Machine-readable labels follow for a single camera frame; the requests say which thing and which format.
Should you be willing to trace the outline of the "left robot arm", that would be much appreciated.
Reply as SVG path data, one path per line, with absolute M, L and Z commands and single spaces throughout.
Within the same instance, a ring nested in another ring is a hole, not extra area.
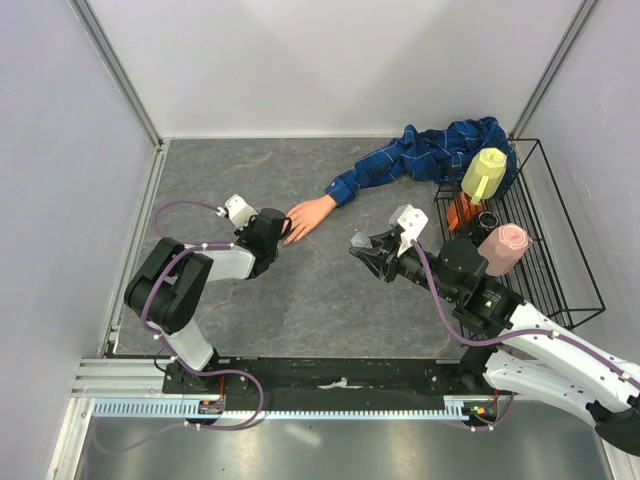
M 219 354 L 195 320 L 205 286 L 257 278 L 275 262 L 278 244 L 291 230 L 291 219 L 273 208 L 230 219 L 236 235 L 232 242 L 188 245 L 162 238 L 126 287 L 125 305 L 173 356 L 165 369 L 165 387 L 171 392 L 217 391 Z

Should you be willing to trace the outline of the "clear nail polish bottle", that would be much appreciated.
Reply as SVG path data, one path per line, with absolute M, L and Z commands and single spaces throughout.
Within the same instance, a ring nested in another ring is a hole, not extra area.
M 350 245 L 353 248 L 370 248 L 372 246 L 371 239 L 363 232 L 356 232 L 351 240 Z

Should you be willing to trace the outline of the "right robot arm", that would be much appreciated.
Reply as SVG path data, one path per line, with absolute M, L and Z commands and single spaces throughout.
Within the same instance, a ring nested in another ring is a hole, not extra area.
M 488 262 L 471 241 L 454 238 L 432 254 L 394 228 L 352 244 L 349 252 L 379 279 L 391 283 L 401 276 L 429 290 L 437 307 L 453 305 L 453 317 L 473 336 L 450 334 L 479 356 L 458 368 L 465 391 L 490 386 L 523 394 L 580 418 L 607 443 L 638 455 L 638 364 L 575 335 L 488 276 Z

